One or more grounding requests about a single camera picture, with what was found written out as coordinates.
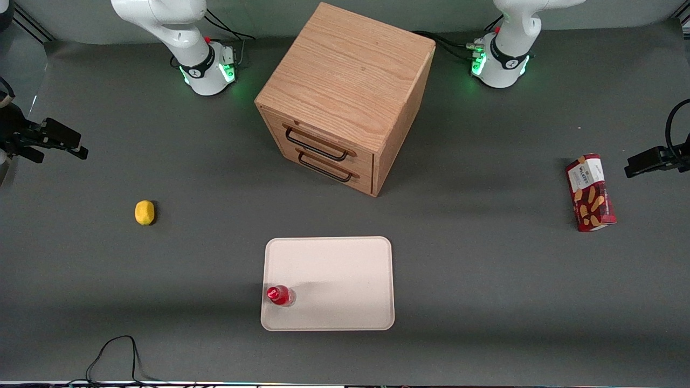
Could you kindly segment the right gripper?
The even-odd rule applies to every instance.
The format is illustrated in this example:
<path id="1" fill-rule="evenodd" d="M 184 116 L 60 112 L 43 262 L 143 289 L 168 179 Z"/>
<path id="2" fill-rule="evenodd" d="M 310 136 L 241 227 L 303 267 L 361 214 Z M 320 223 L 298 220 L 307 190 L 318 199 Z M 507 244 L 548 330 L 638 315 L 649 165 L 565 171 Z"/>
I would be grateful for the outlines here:
<path id="1" fill-rule="evenodd" d="M 42 142 L 45 137 L 57 143 L 53 147 L 66 151 L 80 160 L 86 160 L 88 149 L 81 145 L 81 133 L 60 123 L 53 118 L 43 121 L 30 121 L 15 104 L 8 104 L 1 109 L 1 147 L 7 158 L 23 157 L 35 164 L 44 161 L 44 153 L 33 146 Z"/>

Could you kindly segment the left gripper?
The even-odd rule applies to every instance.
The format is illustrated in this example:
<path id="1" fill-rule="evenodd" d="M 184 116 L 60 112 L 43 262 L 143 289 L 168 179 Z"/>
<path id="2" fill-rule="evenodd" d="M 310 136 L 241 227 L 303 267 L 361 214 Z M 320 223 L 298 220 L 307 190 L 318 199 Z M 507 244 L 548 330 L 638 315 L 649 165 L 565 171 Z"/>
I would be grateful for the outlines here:
<path id="1" fill-rule="evenodd" d="M 671 148 L 653 147 L 633 156 L 627 160 L 624 167 L 626 177 L 633 178 L 646 172 L 666 170 L 666 161 L 669 169 L 677 169 L 681 174 L 689 171 L 689 145 L 674 145 Z"/>

